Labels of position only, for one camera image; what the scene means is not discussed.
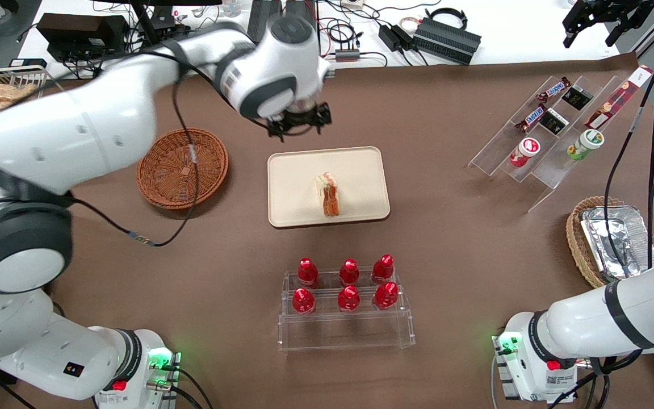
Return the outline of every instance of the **foil tray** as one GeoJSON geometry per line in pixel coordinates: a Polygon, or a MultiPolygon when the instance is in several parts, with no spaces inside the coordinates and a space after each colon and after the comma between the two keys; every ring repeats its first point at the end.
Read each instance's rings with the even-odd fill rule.
{"type": "MultiPolygon", "coordinates": [[[[597,270],[607,282],[643,274],[647,271],[647,230],[643,215],[636,207],[612,206],[607,208],[607,216],[623,265],[617,262],[607,238],[604,207],[591,207],[579,213],[597,270]]],[[[654,265],[654,248],[652,259],[654,265]]]]}

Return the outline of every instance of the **clear acrylic shelf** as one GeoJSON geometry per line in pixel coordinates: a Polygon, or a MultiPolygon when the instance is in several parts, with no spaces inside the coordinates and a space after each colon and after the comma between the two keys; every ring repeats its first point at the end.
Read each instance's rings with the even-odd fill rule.
{"type": "MultiPolygon", "coordinates": [[[[514,125],[524,120],[538,106],[539,100],[537,100],[536,95],[551,88],[559,81],[559,78],[550,77],[469,162],[469,166],[474,165],[488,176],[493,176],[496,171],[501,169],[519,183],[522,183],[532,174],[534,178],[545,184],[547,189],[534,202],[529,211],[544,199],[547,199],[559,187],[561,181],[566,178],[574,166],[578,165],[580,161],[571,160],[567,156],[567,148],[575,142],[579,134],[589,129],[584,123],[592,113],[607,101],[610,94],[624,82],[622,78],[615,76],[607,85],[601,87],[587,80],[586,77],[579,77],[573,84],[588,91],[593,96],[592,100],[584,108],[577,110],[559,95],[555,96],[553,101],[544,104],[569,122],[557,135],[548,131],[541,124],[535,124],[528,133],[516,129],[514,125]],[[509,155],[524,137],[537,139],[542,146],[542,150],[531,158],[526,165],[517,168],[509,161],[509,155]]],[[[602,126],[602,129],[605,129],[611,121],[612,118],[602,126]]]]}
{"type": "Polygon", "coordinates": [[[392,281],[398,285],[399,298],[389,309],[372,306],[377,287],[370,282],[371,266],[360,266],[358,293],[360,306],[353,312],[342,312],[337,295],[342,290],[339,271],[320,272],[315,296],[316,311],[301,315],[294,311],[291,298],[301,288],[296,272],[284,274],[279,313],[279,350],[282,352],[312,349],[355,349],[364,347],[400,347],[415,344],[413,314],[397,272],[392,281]]]}

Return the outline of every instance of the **red emergency stop button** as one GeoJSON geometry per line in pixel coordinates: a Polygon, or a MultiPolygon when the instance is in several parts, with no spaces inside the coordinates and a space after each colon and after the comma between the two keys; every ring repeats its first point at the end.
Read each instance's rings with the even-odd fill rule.
{"type": "Polygon", "coordinates": [[[125,386],[128,386],[128,384],[125,381],[115,381],[112,383],[112,390],[113,391],[124,391],[125,386]]]}

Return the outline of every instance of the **round wicker basket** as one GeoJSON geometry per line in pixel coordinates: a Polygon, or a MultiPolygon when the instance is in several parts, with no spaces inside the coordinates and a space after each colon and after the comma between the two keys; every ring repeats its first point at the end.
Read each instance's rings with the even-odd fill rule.
{"type": "MultiPolygon", "coordinates": [[[[594,288],[602,287],[603,285],[606,285],[607,282],[602,279],[602,275],[597,271],[597,267],[594,264],[592,251],[589,249],[589,244],[587,244],[586,239],[584,239],[582,225],[579,223],[579,212],[584,209],[589,209],[590,207],[602,206],[604,204],[604,196],[588,197],[579,202],[567,218],[567,242],[572,251],[574,263],[577,265],[579,272],[582,273],[582,276],[584,276],[584,279],[594,288]]],[[[609,206],[621,206],[624,205],[625,202],[610,197],[607,204],[609,206]]],[[[652,245],[654,246],[654,235],[652,235],[652,245]]]]}
{"type": "MultiPolygon", "coordinates": [[[[226,147],[216,135],[197,128],[188,128],[198,159],[197,203],[208,199],[226,177],[229,157],[226,147]]],[[[140,193],[151,204],[169,210],[187,209],[195,192],[193,164],[188,138],[183,129],[161,136],[150,148],[137,168],[140,193]]]]}

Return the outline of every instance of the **wire basket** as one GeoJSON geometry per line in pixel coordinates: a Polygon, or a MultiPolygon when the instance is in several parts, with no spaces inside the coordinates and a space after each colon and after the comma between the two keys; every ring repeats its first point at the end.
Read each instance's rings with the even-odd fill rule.
{"type": "MultiPolygon", "coordinates": [[[[574,263],[577,265],[584,279],[594,288],[602,287],[607,282],[602,279],[602,274],[597,271],[597,266],[594,264],[592,251],[589,249],[586,239],[584,239],[584,232],[579,221],[579,213],[590,207],[603,206],[604,204],[604,196],[588,197],[579,202],[567,218],[567,243],[569,243],[569,248],[572,251],[574,263]]],[[[607,206],[622,206],[624,204],[625,202],[613,199],[612,197],[607,201],[607,206]]],[[[652,246],[654,246],[654,235],[652,235],[652,246]]]]}
{"type": "MultiPolygon", "coordinates": [[[[197,204],[208,199],[226,177],[229,157],[216,135],[188,128],[198,160],[197,204]]],[[[137,184],[150,204],[169,210],[189,208],[195,194],[195,173],[186,132],[174,130],[161,136],[138,162],[137,184]]]]}
{"type": "Polygon", "coordinates": [[[0,84],[13,85],[13,86],[24,86],[32,84],[36,86],[39,91],[36,95],[33,95],[33,98],[41,98],[44,90],[42,86],[47,81],[54,81],[54,84],[60,88],[60,91],[64,91],[59,82],[55,81],[52,78],[52,75],[49,75],[44,67],[41,65],[24,65],[21,67],[5,67],[0,68],[0,84]]]}

